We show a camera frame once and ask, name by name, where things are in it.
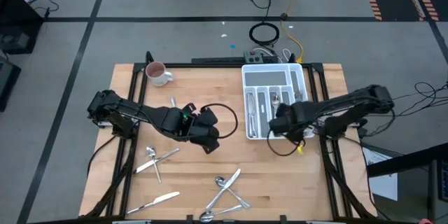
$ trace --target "white mug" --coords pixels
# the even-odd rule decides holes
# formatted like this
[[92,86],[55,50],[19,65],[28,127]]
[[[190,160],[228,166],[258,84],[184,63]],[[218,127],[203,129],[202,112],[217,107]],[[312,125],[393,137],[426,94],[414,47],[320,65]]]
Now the white mug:
[[151,62],[146,66],[145,73],[149,81],[156,87],[161,87],[168,83],[168,81],[174,81],[172,73],[167,71],[165,65],[161,62]]

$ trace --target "knife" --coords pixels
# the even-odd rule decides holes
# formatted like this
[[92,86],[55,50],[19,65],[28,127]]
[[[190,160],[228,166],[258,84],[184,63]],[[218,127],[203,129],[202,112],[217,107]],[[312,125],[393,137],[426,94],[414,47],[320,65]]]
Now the knife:
[[175,154],[175,153],[178,152],[178,151],[180,151],[179,148],[174,149],[174,150],[172,150],[172,151],[170,151],[170,152],[164,154],[162,157],[159,157],[159,158],[157,158],[156,160],[148,161],[148,162],[142,164],[141,166],[137,167],[137,169],[135,169],[133,173],[134,173],[134,174],[138,174],[139,172],[143,171],[144,169],[147,169],[147,168],[149,168],[150,166],[154,165],[155,162],[159,162],[159,161],[161,161],[161,160],[163,160],[163,159],[165,159],[165,158],[168,158],[169,156]]
[[205,208],[205,211],[211,211],[211,209],[213,208],[213,206],[217,203],[217,201],[219,200],[219,197],[221,197],[221,195],[227,190],[227,188],[229,188],[233,182],[235,182],[239,176],[239,173],[241,172],[241,169],[238,169],[232,176],[232,178],[230,178],[225,185],[221,188],[221,190],[218,192],[217,196],[215,196],[211,202],[207,205],[207,207]]
[[249,114],[249,137],[257,137],[255,131],[255,97],[252,93],[247,93],[248,114]]
[[171,198],[173,198],[173,197],[175,197],[175,196],[177,196],[177,195],[180,195],[180,194],[181,194],[180,192],[171,192],[171,193],[168,193],[168,194],[166,194],[166,195],[162,195],[162,196],[160,196],[160,197],[155,198],[154,201],[151,202],[151,203],[149,203],[149,204],[145,204],[145,205],[143,205],[143,206],[140,206],[139,208],[136,208],[136,209],[133,209],[133,210],[131,210],[131,211],[128,211],[127,214],[128,214],[128,215],[129,215],[129,214],[133,214],[133,213],[138,212],[138,211],[141,211],[141,210],[143,210],[143,209],[145,209],[145,208],[152,207],[152,206],[154,206],[155,204],[159,204],[159,203],[161,203],[161,202],[163,202],[163,201],[165,201],[165,200],[169,200],[169,199],[171,199]]

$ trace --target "gray floor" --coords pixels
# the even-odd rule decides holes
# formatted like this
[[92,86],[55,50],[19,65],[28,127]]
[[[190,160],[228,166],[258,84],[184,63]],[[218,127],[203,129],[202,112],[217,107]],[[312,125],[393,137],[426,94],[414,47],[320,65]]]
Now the gray floor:
[[[95,0],[54,0],[61,8],[52,17],[88,17]],[[284,12],[288,0],[272,4],[271,16]],[[103,0],[101,17],[263,16],[249,0]],[[290,15],[372,17],[368,0],[295,0]],[[147,50],[163,62],[189,62],[192,57],[240,56],[253,48],[247,36],[252,22],[96,23],[92,30],[59,133],[29,222],[75,218],[85,187],[85,172],[98,130],[86,118],[86,108],[98,90],[108,88],[113,65],[141,62]],[[437,24],[448,36],[448,24]],[[85,23],[45,23],[31,55],[11,56],[22,67],[5,113],[0,113],[3,148],[0,161],[0,216],[15,223],[55,117]],[[304,46],[305,62],[341,63],[349,90],[376,83],[393,97],[414,92],[426,81],[440,87],[447,81],[447,63],[430,27],[420,22],[287,22],[289,32]],[[271,31],[258,31],[260,38]],[[275,45],[280,51],[296,45],[283,33]],[[396,102],[396,111],[418,97]],[[399,118],[370,144],[410,153],[446,142],[448,107],[430,108]],[[369,129],[386,122],[371,118]],[[377,198],[387,213],[423,218],[424,171],[400,174],[400,201]],[[437,206],[438,215],[448,212]]]

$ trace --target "yellow cable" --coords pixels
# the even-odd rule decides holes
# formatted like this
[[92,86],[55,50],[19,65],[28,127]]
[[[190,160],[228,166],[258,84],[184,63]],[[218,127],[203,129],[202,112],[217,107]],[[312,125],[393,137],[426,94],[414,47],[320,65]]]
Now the yellow cable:
[[[291,6],[293,5],[293,0],[289,0],[289,5],[288,5],[288,8],[286,9],[286,14],[288,14],[289,13],[289,9],[291,8]],[[300,56],[299,56],[299,58],[297,59],[297,63],[302,63],[303,62],[303,46],[302,46],[302,44],[298,41],[298,40],[296,40],[295,38],[293,38],[286,30],[285,30],[285,28],[283,27],[283,21],[282,20],[280,20],[280,26],[281,26],[281,29],[283,30],[283,32],[288,36],[288,38],[290,39],[290,40],[292,40],[292,41],[294,41],[298,46],[299,46],[299,48],[300,48]]]

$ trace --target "wooden tabletop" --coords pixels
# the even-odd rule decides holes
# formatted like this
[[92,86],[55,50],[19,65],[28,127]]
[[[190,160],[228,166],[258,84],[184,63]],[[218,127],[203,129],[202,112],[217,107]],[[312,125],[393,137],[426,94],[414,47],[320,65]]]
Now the wooden tabletop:
[[[117,64],[111,81],[111,89],[126,98],[132,64]],[[325,79],[330,98],[344,95],[347,87],[340,64],[324,64]],[[247,201],[251,208],[223,214],[216,219],[237,220],[278,220],[285,214],[289,221],[332,219],[328,201],[325,173],[319,147],[319,139],[307,139],[304,155],[295,153],[289,157],[279,157],[271,152],[266,141],[248,140],[245,136],[244,102],[242,75],[240,68],[225,69],[168,69],[175,81],[164,87],[147,84],[144,104],[152,107],[171,106],[170,97],[175,96],[177,106],[183,107],[192,102],[197,108],[205,104],[219,102],[232,107],[237,113],[238,130],[227,139],[220,139],[220,147],[206,155],[200,146],[177,142],[157,133],[149,124],[142,123],[139,131],[134,169],[149,161],[145,147],[152,145],[157,156],[181,150],[163,162],[158,163],[162,184],[158,183],[153,167],[132,176],[128,209],[152,202],[156,197],[179,191],[181,194],[166,202],[134,213],[129,219],[174,220],[186,219],[192,214],[198,219],[205,206],[218,193],[215,177],[226,179],[241,168],[239,178],[231,189]],[[308,96],[311,97],[307,73]],[[322,100],[320,83],[317,83],[319,100]],[[139,95],[136,91],[135,101]],[[211,107],[219,119],[216,127],[222,135],[235,126],[235,119],[229,111]],[[347,136],[357,139],[356,131],[349,129]],[[96,148],[111,138],[111,129],[101,129]],[[290,151],[287,140],[272,141],[278,151]],[[367,176],[361,149],[350,141],[339,141],[346,182],[365,208],[376,215],[369,200]],[[118,140],[110,143],[92,162],[87,179],[80,215],[86,214],[99,201],[111,183],[113,166],[116,160]],[[335,183],[339,214],[344,215],[340,190]],[[118,213],[122,186],[119,187],[114,213]],[[238,201],[228,192],[219,199],[214,211],[237,205]]]

